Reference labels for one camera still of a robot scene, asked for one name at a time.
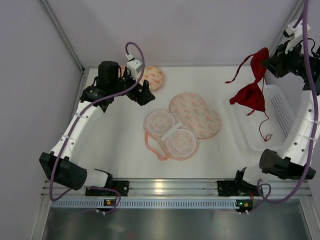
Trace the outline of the pink mesh laundry bag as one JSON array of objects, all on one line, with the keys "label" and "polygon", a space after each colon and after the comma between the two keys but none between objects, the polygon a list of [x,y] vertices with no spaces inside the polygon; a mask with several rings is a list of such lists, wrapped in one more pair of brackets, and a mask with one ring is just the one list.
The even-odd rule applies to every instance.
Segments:
[{"label": "pink mesh laundry bag", "polygon": [[160,161],[185,161],[199,147],[200,140],[214,137],[222,127],[220,116],[194,92],[176,95],[168,110],[155,110],[144,119],[147,149]]},{"label": "pink mesh laundry bag", "polygon": [[162,72],[162,70],[157,66],[145,66],[143,77],[140,80],[139,85],[137,87],[142,87],[144,80],[148,81],[149,90],[151,92],[155,92],[158,89],[160,89],[161,86],[164,84],[165,75]]}]

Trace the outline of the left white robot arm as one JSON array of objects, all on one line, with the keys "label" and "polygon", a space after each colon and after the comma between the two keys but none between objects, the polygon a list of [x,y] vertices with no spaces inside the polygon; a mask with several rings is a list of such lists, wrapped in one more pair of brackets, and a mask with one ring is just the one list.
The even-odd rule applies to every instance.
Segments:
[{"label": "left white robot arm", "polygon": [[144,62],[133,57],[125,68],[115,61],[99,64],[97,76],[83,90],[75,114],[60,140],[49,153],[40,155],[39,162],[49,180],[49,190],[53,190],[55,183],[76,191],[108,185],[112,179],[110,173],[80,166],[81,151],[94,125],[116,97],[127,96],[140,106],[155,99],[148,81],[142,79],[144,72]]}]

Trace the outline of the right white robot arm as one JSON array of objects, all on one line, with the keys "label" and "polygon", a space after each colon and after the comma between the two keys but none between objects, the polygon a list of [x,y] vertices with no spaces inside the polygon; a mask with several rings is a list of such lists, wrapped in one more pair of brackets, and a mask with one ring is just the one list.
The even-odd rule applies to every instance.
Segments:
[{"label": "right white robot arm", "polygon": [[312,150],[320,137],[320,56],[309,56],[314,89],[311,88],[305,66],[305,55],[301,53],[303,40],[288,40],[279,45],[273,56],[262,61],[275,77],[292,73],[304,81],[297,116],[289,108],[289,102],[279,87],[265,88],[266,99],[273,110],[271,120],[277,135],[284,136],[282,145],[268,146],[261,154],[259,164],[243,171],[244,180],[250,184],[266,174],[281,180],[311,180],[316,170],[311,167]]}]

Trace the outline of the red bra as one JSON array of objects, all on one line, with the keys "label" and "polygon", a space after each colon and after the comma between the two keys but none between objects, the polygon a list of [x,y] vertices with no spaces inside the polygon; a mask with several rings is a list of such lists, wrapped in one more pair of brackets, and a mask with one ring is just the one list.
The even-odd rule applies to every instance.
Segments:
[{"label": "red bra", "polygon": [[241,88],[235,96],[230,98],[229,103],[231,105],[239,104],[251,109],[247,114],[252,115],[254,112],[261,112],[264,114],[265,119],[259,124],[258,132],[264,142],[268,142],[272,138],[272,134],[263,134],[262,125],[270,119],[266,112],[266,101],[264,97],[264,85],[265,85],[265,74],[267,68],[262,66],[262,62],[270,57],[269,49],[266,47],[261,48],[259,51],[248,55],[238,66],[235,75],[232,80],[226,81],[226,84],[234,82],[240,73],[243,65],[250,60],[250,68],[254,76],[254,81],[243,88]]}]

